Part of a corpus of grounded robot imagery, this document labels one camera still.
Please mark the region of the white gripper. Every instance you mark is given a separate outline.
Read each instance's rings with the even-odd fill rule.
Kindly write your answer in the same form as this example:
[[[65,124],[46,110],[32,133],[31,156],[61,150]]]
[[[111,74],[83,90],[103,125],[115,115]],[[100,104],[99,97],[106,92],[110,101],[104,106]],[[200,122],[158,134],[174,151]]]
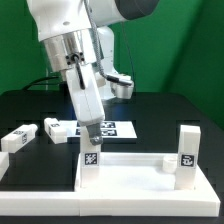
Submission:
[[[96,84],[94,72],[90,64],[81,67],[85,88],[80,87],[76,68],[66,71],[66,80],[73,103],[76,118],[80,126],[88,126],[87,131],[92,145],[101,145],[103,137],[101,125],[105,113]]]

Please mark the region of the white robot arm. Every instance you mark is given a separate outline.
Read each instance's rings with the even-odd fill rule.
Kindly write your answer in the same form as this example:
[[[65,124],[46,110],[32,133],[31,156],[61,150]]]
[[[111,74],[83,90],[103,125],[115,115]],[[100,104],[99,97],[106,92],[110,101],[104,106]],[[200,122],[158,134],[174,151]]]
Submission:
[[[153,13],[159,0],[26,0],[45,47],[51,69],[66,80],[76,118],[86,127],[93,145],[103,142],[100,125],[105,119],[96,74],[131,97],[130,77],[106,73],[98,29]]]

